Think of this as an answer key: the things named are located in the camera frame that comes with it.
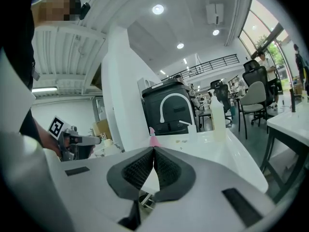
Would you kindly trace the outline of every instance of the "tree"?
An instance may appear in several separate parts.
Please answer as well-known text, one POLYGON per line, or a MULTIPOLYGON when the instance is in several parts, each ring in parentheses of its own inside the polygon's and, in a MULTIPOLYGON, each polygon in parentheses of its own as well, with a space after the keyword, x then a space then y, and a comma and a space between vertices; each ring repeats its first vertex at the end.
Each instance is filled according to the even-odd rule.
MULTIPOLYGON (((258 48, 265 41, 266 38, 267 38, 266 35, 260 36, 259 39, 257 40, 257 42, 255 43, 255 47, 258 48)), ((281 54, 280 50, 278 49, 278 46, 275 44, 275 42, 272 42, 267 47, 267 50, 271 54, 271 56, 274 59, 275 64, 277 66, 284 65, 284 60, 283 60, 282 54, 281 54)))

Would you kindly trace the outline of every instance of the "recessed light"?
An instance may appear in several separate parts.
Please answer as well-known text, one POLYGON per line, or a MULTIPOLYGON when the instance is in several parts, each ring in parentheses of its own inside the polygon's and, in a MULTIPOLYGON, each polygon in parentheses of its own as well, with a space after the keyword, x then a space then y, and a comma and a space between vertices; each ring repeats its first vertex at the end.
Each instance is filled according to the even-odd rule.
POLYGON ((214 35, 214 36, 216 36, 216 35, 218 35, 219 34, 219 30, 218 29, 216 29, 216 30, 214 30, 213 32, 212 32, 212 34, 214 35))
POLYGON ((180 43, 180 44, 177 45, 177 48, 178 48, 178 49, 182 49, 183 47, 184 47, 184 44, 183 44, 183 43, 180 43))
POLYGON ((153 13, 156 15, 162 14, 164 11, 164 8, 161 4, 157 4, 155 7, 153 7, 153 13))
POLYGON ((41 88, 32 89, 32 93, 47 92, 47 91, 57 91, 57 88, 56 87, 41 87, 41 88))

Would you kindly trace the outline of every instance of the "white faucet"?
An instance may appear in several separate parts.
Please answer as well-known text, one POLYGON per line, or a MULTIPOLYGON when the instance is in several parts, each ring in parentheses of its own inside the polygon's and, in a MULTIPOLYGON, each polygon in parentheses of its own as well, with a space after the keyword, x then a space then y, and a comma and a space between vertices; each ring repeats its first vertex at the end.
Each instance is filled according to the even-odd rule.
POLYGON ((191 103, 189 102, 188 98, 186 98, 184 95, 178 94, 178 93, 173 93, 173 94, 169 94, 166 97, 164 97, 164 99, 161 101, 161 104, 160 104, 160 123, 164 123, 163 111, 162 111, 163 103, 167 100, 167 98, 169 98, 171 96, 182 97, 187 102, 188 107, 189 107, 189 111, 190 111, 190 116, 191 116, 191 124, 187 123, 187 122, 184 122, 184 121, 181 121, 181 120, 179 120, 179 122, 188 125, 189 140, 193 141, 193 142, 196 142, 196 140, 197 140, 197 128, 196 128, 195 123, 194 123, 192 106, 191 106, 191 103))

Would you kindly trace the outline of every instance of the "pink bottle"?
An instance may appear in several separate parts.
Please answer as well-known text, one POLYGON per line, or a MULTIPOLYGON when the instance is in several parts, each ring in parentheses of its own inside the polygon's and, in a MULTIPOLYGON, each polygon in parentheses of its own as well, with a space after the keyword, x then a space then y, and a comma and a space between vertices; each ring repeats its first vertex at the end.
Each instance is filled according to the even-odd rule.
POLYGON ((149 127, 149 130, 150 130, 150 147, 155 147, 155 146, 158 146, 158 147, 161 147, 161 144, 159 143, 157 137, 155 136, 155 131, 152 127, 149 127))

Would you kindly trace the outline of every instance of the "ceiling air conditioner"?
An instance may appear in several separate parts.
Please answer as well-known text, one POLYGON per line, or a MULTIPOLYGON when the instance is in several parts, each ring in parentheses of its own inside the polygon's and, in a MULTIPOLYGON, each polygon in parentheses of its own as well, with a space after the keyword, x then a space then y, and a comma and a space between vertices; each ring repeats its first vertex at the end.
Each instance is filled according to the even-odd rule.
POLYGON ((223 4, 208 4, 206 5, 207 22, 208 24, 219 25, 223 22, 223 4))

